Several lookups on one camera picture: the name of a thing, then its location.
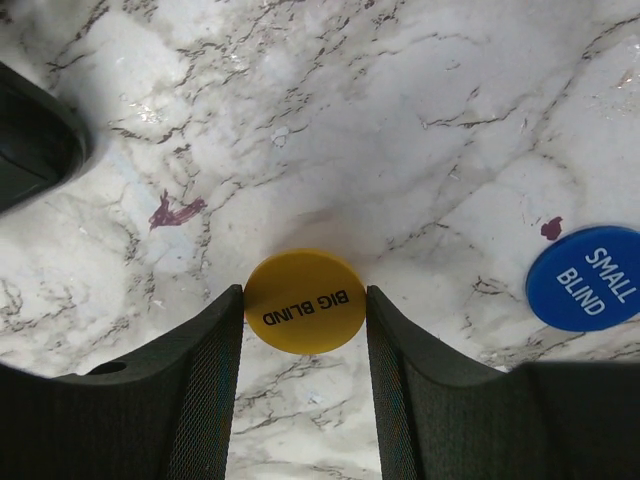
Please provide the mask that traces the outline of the blue round button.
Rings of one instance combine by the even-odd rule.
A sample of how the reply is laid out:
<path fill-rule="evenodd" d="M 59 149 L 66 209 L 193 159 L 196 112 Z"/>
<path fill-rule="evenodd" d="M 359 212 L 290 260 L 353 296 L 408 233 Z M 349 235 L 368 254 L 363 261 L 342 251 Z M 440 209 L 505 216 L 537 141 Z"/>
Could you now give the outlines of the blue round button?
<path fill-rule="evenodd" d="M 547 248 L 528 272 L 535 316 L 570 332 L 608 329 L 639 314 L 639 233 L 619 226 L 574 232 Z"/>

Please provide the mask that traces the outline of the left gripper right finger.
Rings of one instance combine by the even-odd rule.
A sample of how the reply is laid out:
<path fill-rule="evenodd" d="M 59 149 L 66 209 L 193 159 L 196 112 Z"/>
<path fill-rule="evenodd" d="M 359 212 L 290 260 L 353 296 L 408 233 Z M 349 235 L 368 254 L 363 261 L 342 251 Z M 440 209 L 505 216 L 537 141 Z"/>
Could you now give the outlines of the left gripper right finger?
<path fill-rule="evenodd" d="M 366 330 L 386 479 L 635 479 L 639 366 L 503 373 L 418 327 L 372 286 Z"/>

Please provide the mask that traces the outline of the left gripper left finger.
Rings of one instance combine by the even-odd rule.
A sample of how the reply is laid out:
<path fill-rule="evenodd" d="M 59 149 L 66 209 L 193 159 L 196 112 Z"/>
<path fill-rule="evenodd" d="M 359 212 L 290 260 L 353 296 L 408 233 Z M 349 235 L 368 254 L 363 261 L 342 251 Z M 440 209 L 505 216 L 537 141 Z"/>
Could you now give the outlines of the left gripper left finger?
<path fill-rule="evenodd" d="M 5 479 L 221 479 L 243 333 L 229 287 L 168 333 L 84 375 L 1 369 Z"/>

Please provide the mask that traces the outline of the yellow round button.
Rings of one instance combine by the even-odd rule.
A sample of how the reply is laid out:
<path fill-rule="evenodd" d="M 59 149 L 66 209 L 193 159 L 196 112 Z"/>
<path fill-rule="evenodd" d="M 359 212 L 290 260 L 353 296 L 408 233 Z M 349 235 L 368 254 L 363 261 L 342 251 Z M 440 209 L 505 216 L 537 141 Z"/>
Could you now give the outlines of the yellow round button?
<path fill-rule="evenodd" d="M 366 289 L 344 259 L 317 249 L 269 257 L 244 287 L 245 318 L 266 344 L 300 355 L 349 342 L 366 318 Z"/>

